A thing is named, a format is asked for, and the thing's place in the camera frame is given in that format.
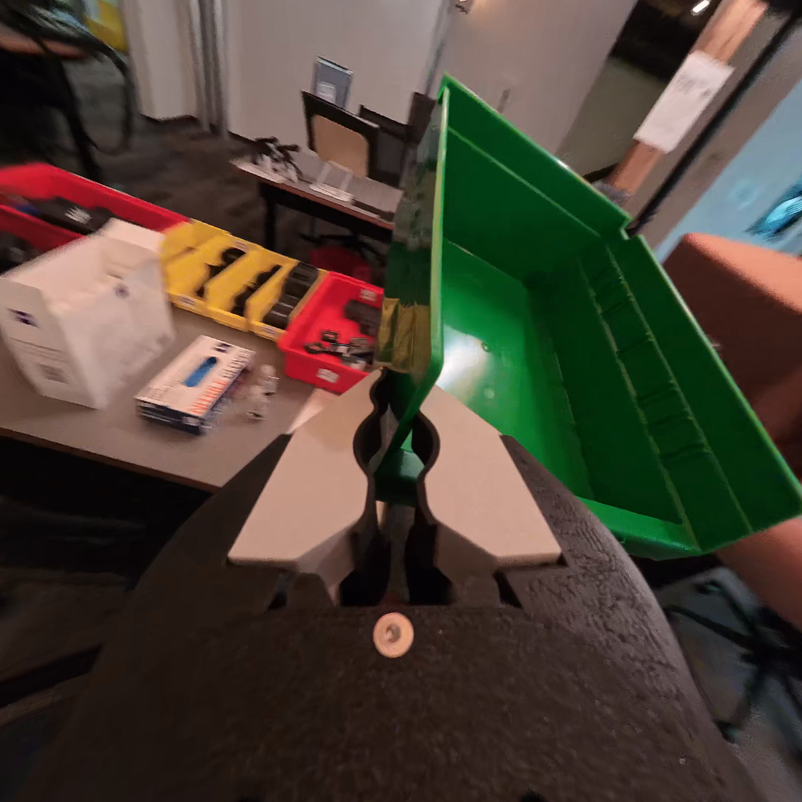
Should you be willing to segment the white wall paper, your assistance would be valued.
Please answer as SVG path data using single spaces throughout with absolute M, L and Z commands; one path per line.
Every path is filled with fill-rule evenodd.
M 634 140 L 662 153 L 676 149 L 733 71 L 734 67 L 703 51 L 691 52 L 637 129 Z

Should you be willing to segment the black cloth item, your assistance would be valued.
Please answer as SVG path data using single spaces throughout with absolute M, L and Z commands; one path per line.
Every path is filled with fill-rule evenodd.
M 30 200 L 28 208 L 38 219 L 83 236 L 96 233 L 115 218 L 108 208 L 88 208 L 60 196 Z

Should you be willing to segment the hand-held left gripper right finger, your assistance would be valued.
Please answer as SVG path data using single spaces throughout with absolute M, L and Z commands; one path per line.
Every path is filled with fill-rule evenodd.
M 435 530 L 433 565 L 452 584 L 559 563 L 561 546 L 496 427 L 434 388 L 412 446 L 423 463 L 419 510 Z

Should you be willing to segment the white cardboard box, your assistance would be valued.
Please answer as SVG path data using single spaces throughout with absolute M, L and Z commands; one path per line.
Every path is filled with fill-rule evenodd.
M 37 393 L 103 409 L 172 344 L 165 240 L 113 219 L 2 276 L 3 341 Z

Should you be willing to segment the blue glove box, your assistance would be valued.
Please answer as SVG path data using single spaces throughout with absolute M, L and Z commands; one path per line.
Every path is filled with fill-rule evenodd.
M 254 366 L 256 352 L 202 335 L 135 396 L 138 415 L 200 436 Z

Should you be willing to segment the light grey desk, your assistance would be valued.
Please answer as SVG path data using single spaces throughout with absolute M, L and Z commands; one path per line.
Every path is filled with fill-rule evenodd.
M 354 200 L 350 205 L 318 195 L 310 191 L 309 184 L 313 180 L 319 165 L 324 162 L 317 154 L 303 148 L 296 156 L 299 167 L 295 173 L 287 169 L 274 171 L 267 165 L 254 165 L 251 156 L 242 156 L 230 161 L 231 166 L 256 180 L 257 189 L 269 213 L 278 208 L 297 210 L 308 216 L 332 220 L 344 216 L 346 225 L 365 223 L 368 228 L 378 228 L 380 232 L 393 229 L 398 204 L 402 192 L 391 186 L 370 178 L 354 175 L 350 191 Z

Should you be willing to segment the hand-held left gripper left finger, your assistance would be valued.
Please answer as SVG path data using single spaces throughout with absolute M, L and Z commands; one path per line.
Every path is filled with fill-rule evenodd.
M 330 596 L 376 527 L 371 464 L 383 454 L 383 370 L 334 398 L 290 435 L 228 551 L 236 566 L 318 576 Z

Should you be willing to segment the wooden panel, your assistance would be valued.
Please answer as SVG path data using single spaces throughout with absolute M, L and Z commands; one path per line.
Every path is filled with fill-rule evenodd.
M 307 91 L 302 105 L 310 150 L 358 177 L 379 179 L 380 126 Z

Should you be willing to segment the framed notice sign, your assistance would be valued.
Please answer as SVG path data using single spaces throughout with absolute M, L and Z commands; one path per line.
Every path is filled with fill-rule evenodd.
M 353 71 L 327 58 L 317 56 L 312 80 L 312 94 L 341 109 L 346 109 L 350 97 Z

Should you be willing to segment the rust brown felt bag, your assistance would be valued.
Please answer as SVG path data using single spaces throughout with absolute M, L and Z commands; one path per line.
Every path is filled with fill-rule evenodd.
M 800 476 L 800 256 L 688 233 L 664 268 L 747 398 Z

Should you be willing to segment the small black device stand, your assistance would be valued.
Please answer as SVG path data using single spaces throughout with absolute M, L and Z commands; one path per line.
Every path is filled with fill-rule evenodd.
M 296 144 L 283 144 L 277 137 L 260 137 L 252 141 L 254 148 L 251 163 L 254 165 L 267 165 L 273 171 L 279 169 L 299 170 L 295 156 L 300 152 Z

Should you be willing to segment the green plastic bin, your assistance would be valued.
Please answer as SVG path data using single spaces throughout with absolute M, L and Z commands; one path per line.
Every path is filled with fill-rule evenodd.
M 714 553 L 799 516 L 799 482 L 628 224 L 445 75 L 387 264 L 377 363 L 396 447 L 439 386 L 629 553 Z

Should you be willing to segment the yellow plastic bin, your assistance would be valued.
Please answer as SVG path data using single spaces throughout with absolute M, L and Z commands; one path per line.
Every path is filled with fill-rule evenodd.
M 279 343 L 328 271 L 196 220 L 164 231 L 165 288 L 177 308 Z

